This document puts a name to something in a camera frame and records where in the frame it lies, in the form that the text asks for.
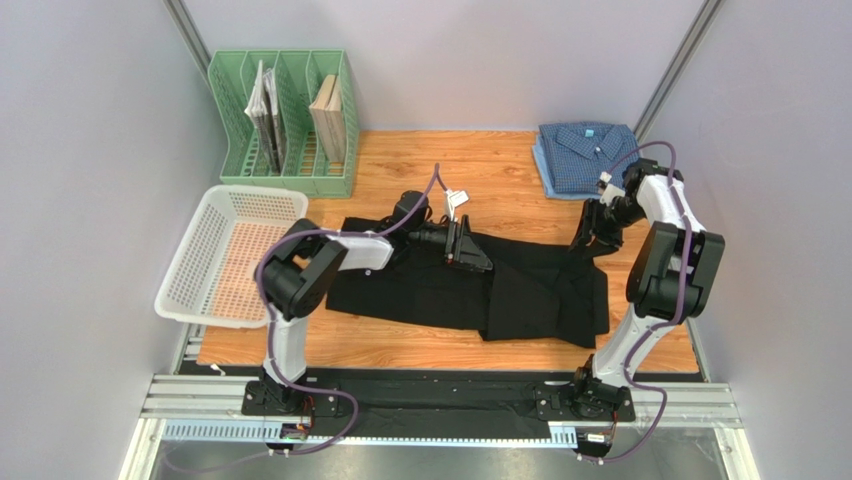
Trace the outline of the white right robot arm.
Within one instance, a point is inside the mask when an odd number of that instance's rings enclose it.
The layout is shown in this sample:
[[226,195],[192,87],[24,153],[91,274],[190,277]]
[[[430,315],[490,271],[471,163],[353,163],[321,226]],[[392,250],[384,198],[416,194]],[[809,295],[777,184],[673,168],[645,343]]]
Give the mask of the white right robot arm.
[[681,173],[640,159],[620,187],[603,172],[600,197],[583,205],[571,248],[593,259],[617,252],[623,231],[645,220],[650,230],[626,282],[628,308],[613,337],[575,373],[575,400],[600,408],[622,405],[637,368],[676,326],[705,309],[725,240],[695,217]]

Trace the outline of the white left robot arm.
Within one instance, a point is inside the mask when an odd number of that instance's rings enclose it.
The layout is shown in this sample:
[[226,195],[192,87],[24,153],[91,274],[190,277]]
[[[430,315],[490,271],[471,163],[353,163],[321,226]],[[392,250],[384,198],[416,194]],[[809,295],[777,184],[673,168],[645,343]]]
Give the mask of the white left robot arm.
[[307,319],[320,305],[341,271],[378,271],[409,247],[437,251],[445,264],[484,273],[492,261],[476,244],[466,216],[455,218],[445,201],[446,219],[430,221],[426,194],[409,190],[376,231],[322,229],[308,219],[297,221],[259,261],[255,282],[269,312],[262,392],[286,404],[308,393],[298,385],[306,372]]

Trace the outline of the black long sleeve shirt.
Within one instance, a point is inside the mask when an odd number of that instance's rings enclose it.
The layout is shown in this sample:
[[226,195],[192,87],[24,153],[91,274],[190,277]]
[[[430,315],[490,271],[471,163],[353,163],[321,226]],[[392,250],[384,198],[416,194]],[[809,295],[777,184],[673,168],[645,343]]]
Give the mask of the black long sleeve shirt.
[[436,246],[391,234],[381,270],[337,274],[326,307],[406,324],[476,331],[485,341],[555,338],[592,348],[609,331],[608,279],[564,245],[472,236],[492,262],[485,272],[446,263]]

